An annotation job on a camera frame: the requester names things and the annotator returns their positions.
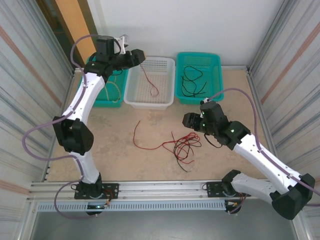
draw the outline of white wall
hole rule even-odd
[[[175,58],[220,55],[249,65],[283,0],[88,0],[99,34],[130,36],[129,49]]]

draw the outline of metal plate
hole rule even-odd
[[[112,191],[112,197],[105,192],[102,193],[101,197],[94,198],[95,200],[99,199],[117,199],[118,198],[118,193],[119,193],[119,184],[118,183],[103,183],[102,184],[103,189],[108,189]],[[88,196],[83,196],[82,194],[79,194],[78,192],[74,192],[74,199],[92,199],[91,197]]]
[[[236,193],[234,195],[227,195],[222,188],[222,182],[221,181],[210,181],[206,184],[207,194],[208,198],[225,198],[225,197],[240,197],[239,193]]]

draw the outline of plastic basket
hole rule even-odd
[[[148,79],[158,88],[159,94],[148,82],[141,66],[130,68],[124,91],[124,102],[136,109],[164,110],[174,102],[175,61],[165,57],[147,57],[141,63]]]
[[[191,80],[199,78],[191,82],[183,81],[182,76]],[[175,82],[175,95],[182,104],[200,104],[204,98],[224,89],[220,57],[212,53],[180,52],[177,55]],[[222,99],[224,94],[213,100]]]
[[[105,84],[105,87],[103,87],[103,89],[99,92],[98,96],[96,97],[93,107],[98,107],[98,108],[121,107],[121,103],[124,100],[127,77],[128,77],[128,70],[126,69],[123,71],[113,71],[112,76],[108,78],[108,82],[114,82],[118,86],[121,92],[121,96],[119,96],[119,91],[115,87],[115,85],[107,82]]]

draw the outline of red wire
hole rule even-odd
[[[200,137],[195,133],[195,132],[190,132],[187,136],[181,137],[178,140],[175,140],[174,134],[173,132],[171,132],[171,136],[173,138],[172,141],[165,141],[162,144],[160,144],[157,147],[154,148],[147,148],[147,147],[142,147],[142,146],[138,146],[136,144],[135,141],[135,137],[136,137],[136,130],[137,127],[140,123],[140,121],[137,123],[137,125],[134,128],[134,132],[133,132],[133,144],[139,148],[139,149],[144,149],[144,150],[156,150],[160,147],[165,148],[166,150],[168,150],[169,152],[171,152],[172,154],[174,154],[174,156],[183,164],[190,164],[192,163],[194,160],[191,160],[190,162],[185,162],[184,160],[189,156],[189,150],[191,150],[192,154],[194,155],[194,150],[192,149],[192,145],[195,145],[197,143],[200,143]],[[170,150],[169,148],[166,147],[166,144],[174,144],[174,146],[178,149],[177,152]]]
[[[158,96],[158,95],[159,95],[159,90],[158,90],[158,88],[149,80],[149,78],[148,78],[148,76],[147,76],[147,73],[146,73],[145,69],[142,67],[142,65],[140,65],[140,67],[142,68],[146,79],[147,79],[148,82],[152,85],[152,88],[155,88],[155,90],[156,90],[156,95],[152,95],[152,92],[151,92],[151,91],[152,91],[152,88],[151,88],[151,89],[150,89],[150,95],[151,95],[152,97]]]
[[[111,190],[109,190],[109,189],[104,189],[104,192],[105,192],[105,194],[107,194],[107,192],[110,193],[111,199],[114,198],[114,194],[113,194],[113,192],[112,192]]]

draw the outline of cable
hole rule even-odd
[[[144,67],[143,67],[141,64],[140,64],[140,67],[142,68],[142,70],[143,70],[143,72],[144,72],[144,75],[145,75],[147,81],[152,85],[152,88],[155,88],[155,90],[156,90],[156,95],[152,95],[152,88],[151,88],[151,89],[150,89],[150,95],[151,95],[152,97],[158,96],[158,95],[159,95],[159,90],[158,90],[158,88],[149,80],[149,78],[148,78],[148,76],[147,76],[147,73],[146,73]]]
[[[117,81],[117,76],[118,75],[114,75],[115,78],[114,78],[114,81],[107,81],[106,84],[103,86],[104,87],[104,90],[105,90],[105,94],[106,94],[106,99],[110,102],[110,99],[109,99],[109,94],[108,94],[108,90],[107,90],[107,87],[106,85],[107,84],[113,84],[115,86],[115,88],[118,90],[118,93],[119,93],[119,97],[116,101],[112,101],[113,103],[117,103],[120,99],[121,99],[121,91],[118,87],[118,85],[116,84],[116,81]]]
[[[194,69],[194,70],[196,70],[196,71],[198,71],[199,73],[200,73],[200,75],[199,76],[197,76],[196,78],[194,78],[194,79],[190,79],[188,76],[187,76],[187,74],[186,74],[186,68],[192,68],[192,69]],[[204,88],[205,88],[205,86],[206,86],[206,84],[207,84],[207,82],[205,82],[204,83],[204,85],[202,86],[202,88],[196,93],[196,90],[197,90],[197,84],[195,83],[195,80],[197,80],[197,79],[199,79],[199,78],[201,78],[203,75],[204,75],[204,73],[201,71],[201,70],[199,70],[199,69],[197,69],[197,68],[195,68],[195,67],[193,67],[193,66],[186,66],[184,69],[183,69],[183,74],[184,74],[184,76],[186,77],[186,79],[184,78],[184,76],[181,76],[181,80],[182,80],[182,82],[181,82],[181,92],[182,92],[182,94],[185,96],[185,97],[196,97],[196,95],[200,95],[200,94],[205,94],[206,93],[206,91],[205,92],[201,92]],[[194,84],[194,90],[193,90],[193,92],[190,92],[189,90],[187,90],[187,88],[185,87],[185,81],[186,82],[191,82],[191,83],[193,83]],[[189,93],[189,94],[191,94],[191,95],[187,95],[187,94],[185,94],[184,93],[184,91],[183,91],[183,89],[187,92],[187,93]]]
[[[113,192],[110,190],[110,189],[104,189],[104,193],[105,193],[105,195],[108,197],[108,193],[109,193],[109,195],[110,195],[110,199],[109,199],[109,201],[111,201],[112,199],[114,199],[114,194],[113,194]]]
[[[205,140],[207,140],[207,142],[208,142],[210,145],[214,146],[214,147],[217,148],[217,149],[219,149],[219,148],[222,147],[222,144],[221,144],[221,146],[216,146],[216,145],[214,145],[212,142],[210,142],[209,139],[207,138],[207,135],[208,135],[208,134],[204,134],[204,138],[205,138]]]
[[[314,192],[315,194],[320,196],[320,191],[312,188],[311,186],[305,184],[304,182],[302,182],[301,180],[297,179],[295,176],[290,175],[289,172],[287,172],[285,169],[283,169],[278,163],[276,163],[271,157],[268,156],[268,154],[266,154],[261,146],[260,146],[260,142],[259,142],[259,137],[258,137],[258,119],[257,119],[257,112],[256,112],[256,108],[255,108],[255,104],[252,101],[251,97],[243,90],[239,89],[239,88],[235,88],[235,87],[231,87],[231,88],[226,88],[222,91],[217,92],[215,95],[213,95],[212,97],[209,98],[209,100],[214,99],[215,97],[219,96],[220,94],[227,92],[227,91],[238,91],[240,93],[243,93],[249,100],[251,107],[252,107],[252,111],[253,111],[253,118],[254,118],[254,137],[255,137],[255,143],[256,146],[258,148],[258,150],[260,151],[260,153],[266,158],[268,159],[274,166],[276,166],[280,171],[282,171],[284,174],[286,174],[289,178],[292,178],[293,180],[295,180],[297,183],[299,183],[300,185],[304,186],[305,188],[307,188],[308,190]],[[310,203],[310,204],[306,204],[307,207],[320,207],[320,203]]]
[[[118,48],[119,48],[119,52],[115,53],[116,56],[118,56],[121,53],[121,46],[119,44],[119,42],[114,38],[113,41],[117,44]]]
[[[239,205],[235,209],[229,211],[229,214],[233,214],[235,211],[237,211],[242,206],[242,204],[244,204],[246,198],[247,198],[247,194],[244,195],[242,201],[239,203]]]
[[[76,184],[71,184],[70,188],[75,191],[75,190],[77,190],[77,185]]]
[[[61,160],[61,159],[67,159],[67,158],[73,158],[76,163],[78,164],[79,166],[79,170],[80,170],[80,174],[81,174],[81,177],[78,181],[70,181],[66,184],[64,184],[62,187],[59,188],[59,190],[56,192],[55,196],[54,196],[54,208],[55,210],[63,217],[67,218],[67,219],[88,219],[88,218],[92,218],[94,217],[95,215],[91,215],[91,216],[70,216],[70,215],[67,215],[67,214],[64,214],[63,212],[61,212],[59,209],[58,209],[58,206],[57,206],[57,198],[58,198],[58,194],[61,192],[61,190],[63,188],[65,188],[66,186],[68,185],[71,185],[71,184],[75,184],[75,183],[78,183],[78,182],[81,182],[83,179],[84,179],[84,170],[81,166],[81,163],[79,161],[79,159],[75,156],[75,155],[66,155],[66,156],[59,156],[59,157],[53,157],[53,158],[47,158],[47,157],[41,157],[41,156],[37,156],[35,155],[34,153],[32,153],[29,148],[27,147],[27,144],[26,144],[26,139],[28,137],[28,135],[38,129],[41,129],[41,128],[45,128],[45,127],[49,127],[49,126],[52,126],[53,124],[56,124],[56,123],[59,123],[59,122],[62,122],[63,120],[67,119],[68,117],[71,116],[71,114],[73,114],[73,112],[75,111],[75,109],[78,107],[78,105],[80,104],[80,101],[82,100],[82,98],[84,97],[85,95],[85,92],[86,92],[86,85],[87,85],[87,77],[86,77],[86,74],[84,72],[84,70],[81,68],[81,66],[76,63],[74,61],[74,51],[75,51],[75,47],[76,45],[83,39],[85,38],[90,38],[90,37],[99,37],[98,34],[89,34],[89,35],[85,35],[85,36],[82,36],[80,37],[77,41],[75,41],[75,43],[73,44],[72,48],[71,48],[71,52],[70,52],[70,60],[72,62],[73,65],[75,65],[77,68],[79,68],[79,70],[81,71],[81,74],[82,74],[82,77],[83,77],[83,82],[84,82],[84,85],[83,85],[83,88],[82,88],[82,92],[80,94],[80,97],[78,99],[78,101],[75,103],[75,105],[73,106],[72,108],[72,111],[70,111],[67,115],[65,116],[62,116],[61,118],[57,119],[57,120],[54,120],[54,121],[50,121],[50,122],[47,122],[47,123],[44,123],[44,124],[41,124],[41,125],[38,125],[38,126],[35,126],[31,129],[29,129],[28,131],[26,131],[22,137],[22,146],[23,146],[23,149],[30,155],[32,156],[33,158],[37,159],[37,160],[40,160],[40,161],[56,161],[56,160]]]
[[[199,148],[201,147],[201,142],[200,142],[200,137],[195,133],[195,132],[190,132],[188,135],[184,136],[184,137],[181,137],[179,138],[178,140],[175,140],[175,137],[174,137],[174,134],[171,132],[171,136],[172,136],[172,141],[165,141],[163,142],[162,144],[160,144],[159,146],[157,147],[154,147],[154,148],[147,148],[147,147],[142,147],[142,146],[138,146],[136,144],[136,131],[137,131],[137,127],[139,125],[139,123],[141,122],[141,120],[137,123],[137,125],[135,126],[134,128],[134,132],[133,132],[133,144],[139,148],[139,149],[144,149],[144,150],[156,150],[160,147],[163,147],[165,148],[166,150],[168,150],[169,152],[171,152],[175,158],[176,158],[176,161],[178,163],[178,165],[180,166],[180,168],[182,170],[184,170],[186,173],[188,171],[186,171],[180,163],[183,163],[183,164],[190,164],[192,162],[194,162],[194,160],[191,160],[189,162],[185,162],[184,160],[188,158],[189,156],[189,152],[191,151],[192,152],[192,155],[194,155],[194,150],[192,149],[192,147],[196,147],[196,148]],[[170,150],[169,148],[166,147],[166,144],[174,144],[174,147],[173,147],[173,150]]]

